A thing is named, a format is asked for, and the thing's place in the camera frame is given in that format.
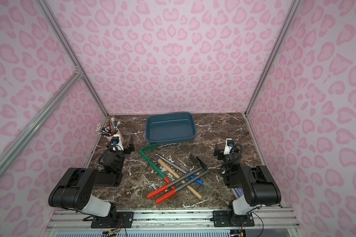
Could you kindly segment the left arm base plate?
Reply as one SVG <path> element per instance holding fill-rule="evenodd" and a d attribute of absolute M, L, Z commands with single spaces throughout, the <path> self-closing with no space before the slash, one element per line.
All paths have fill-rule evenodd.
<path fill-rule="evenodd" d="M 121 211 L 117 212 L 115 216 L 109 217 L 94 217 L 91 223 L 92 229 L 117 229 L 117 228 L 131 228 L 134 212 Z"/>

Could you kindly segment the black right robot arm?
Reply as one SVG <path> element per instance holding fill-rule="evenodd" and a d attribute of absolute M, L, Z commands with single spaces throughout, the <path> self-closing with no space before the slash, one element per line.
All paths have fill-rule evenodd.
<path fill-rule="evenodd" d="M 231 138 L 223 148 L 215 146 L 214 157 L 222 161 L 219 174 L 224 184 L 241 194 L 230 204 L 232 215 L 242 216 L 263 206 L 281 203 L 281 192 L 267 166 L 243 166 L 243 146 Z"/>

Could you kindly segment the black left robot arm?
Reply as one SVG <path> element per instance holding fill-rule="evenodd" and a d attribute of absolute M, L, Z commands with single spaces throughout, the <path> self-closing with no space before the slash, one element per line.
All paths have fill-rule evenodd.
<path fill-rule="evenodd" d="M 97 218 L 117 217 L 116 205 L 92 195 L 93 187 L 118 187 L 122 181 L 125 156 L 134 152 L 133 138 L 127 146 L 121 136 L 112 136 L 107 149 L 99 156 L 95 168 L 69 168 L 48 198 L 51 207 L 74 210 Z"/>

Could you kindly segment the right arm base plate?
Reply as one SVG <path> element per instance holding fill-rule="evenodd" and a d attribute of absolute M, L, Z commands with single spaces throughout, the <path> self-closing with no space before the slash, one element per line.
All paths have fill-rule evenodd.
<path fill-rule="evenodd" d="M 215 227 L 254 227 L 254 218 L 248 215 L 236 215 L 227 210 L 218 210 L 212 212 L 210 221 Z"/>

